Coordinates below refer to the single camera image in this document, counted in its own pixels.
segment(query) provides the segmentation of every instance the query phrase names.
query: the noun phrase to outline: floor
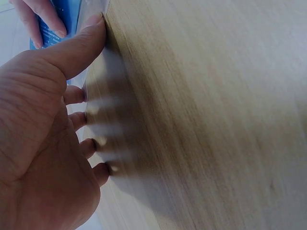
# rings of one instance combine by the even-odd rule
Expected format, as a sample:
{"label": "floor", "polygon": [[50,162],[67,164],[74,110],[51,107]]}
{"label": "floor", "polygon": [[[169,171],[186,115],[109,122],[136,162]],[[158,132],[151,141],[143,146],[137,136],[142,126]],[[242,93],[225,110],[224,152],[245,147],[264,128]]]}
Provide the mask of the floor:
{"label": "floor", "polygon": [[[0,31],[2,34],[0,43],[0,66],[13,56],[29,48],[29,36],[14,9],[1,12],[0,4]],[[101,230],[98,216],[93,216],[78,230]]]}

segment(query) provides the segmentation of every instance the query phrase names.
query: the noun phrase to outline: wooden surface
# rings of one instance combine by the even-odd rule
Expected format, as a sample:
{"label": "wooden surface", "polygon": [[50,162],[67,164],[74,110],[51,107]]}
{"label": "wooden surface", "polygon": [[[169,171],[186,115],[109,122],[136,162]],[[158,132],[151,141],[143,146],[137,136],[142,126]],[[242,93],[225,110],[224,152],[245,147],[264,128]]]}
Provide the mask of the wooden surface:
{"label": "wooden surface", "polygon": [[306,9],[110,2],[87,79],[104,230],[307,229]]}

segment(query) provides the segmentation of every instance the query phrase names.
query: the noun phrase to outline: light wood panel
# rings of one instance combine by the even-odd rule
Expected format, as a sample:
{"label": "light wood panel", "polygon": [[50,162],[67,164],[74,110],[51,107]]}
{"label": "light wood panel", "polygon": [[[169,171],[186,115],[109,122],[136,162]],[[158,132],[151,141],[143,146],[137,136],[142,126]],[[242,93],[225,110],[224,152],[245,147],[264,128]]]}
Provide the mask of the light wood panel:
{"label": "light wood panel", "polygon": [[111,1],[87,80],[105,230],[307,228],[306,9]]}

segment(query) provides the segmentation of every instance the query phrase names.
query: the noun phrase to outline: hand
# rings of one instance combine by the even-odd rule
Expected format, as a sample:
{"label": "hand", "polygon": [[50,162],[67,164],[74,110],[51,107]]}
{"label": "hand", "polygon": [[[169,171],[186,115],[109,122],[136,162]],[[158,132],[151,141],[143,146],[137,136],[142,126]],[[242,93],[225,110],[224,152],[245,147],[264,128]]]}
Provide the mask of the hand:
{"label": "hand", "polygon": [[50,0],[10,0],[10,3],[14,5],[37,49],[42,47],[43,39],[35,14],[40,16],[57,36],[61,38],[66,36],[65,25],[58,17]]}
{"label": "hand", "polygon": [[94,143],[79,144],[75,134],[85,116],[67,116],[65,107],[84,101],[66,80],[92,63],[106,40],[102,14],[87,24],[75,38],[23,52],[0,68],[0,229],[75,229],[98,205],[107,168],[91,168]]}

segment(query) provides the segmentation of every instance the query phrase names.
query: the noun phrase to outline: fingernail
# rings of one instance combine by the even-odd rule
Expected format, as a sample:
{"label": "fingernail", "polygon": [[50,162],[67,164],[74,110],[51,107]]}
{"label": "fingernail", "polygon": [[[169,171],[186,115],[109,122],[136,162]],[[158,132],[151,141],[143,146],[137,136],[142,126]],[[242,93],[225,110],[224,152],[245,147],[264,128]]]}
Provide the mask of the fingernail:
{"label": "fingernail", "polygon": [[59,36],[60,38],[65,38],[66,37],[66,33],[62,32],[61,30],[57,30],[54,32],[57,36]]}
{"label": "fingernail", "polygon": [[103,18],[103,14],[101,12],[92,15],[86,20],[84,24],[84,28],[98,24],[102,18]]}
{"label": "fingernail", "polygon": [[34,46],[36,49],[40,49],[42,45],[40,43],[34,42]]}

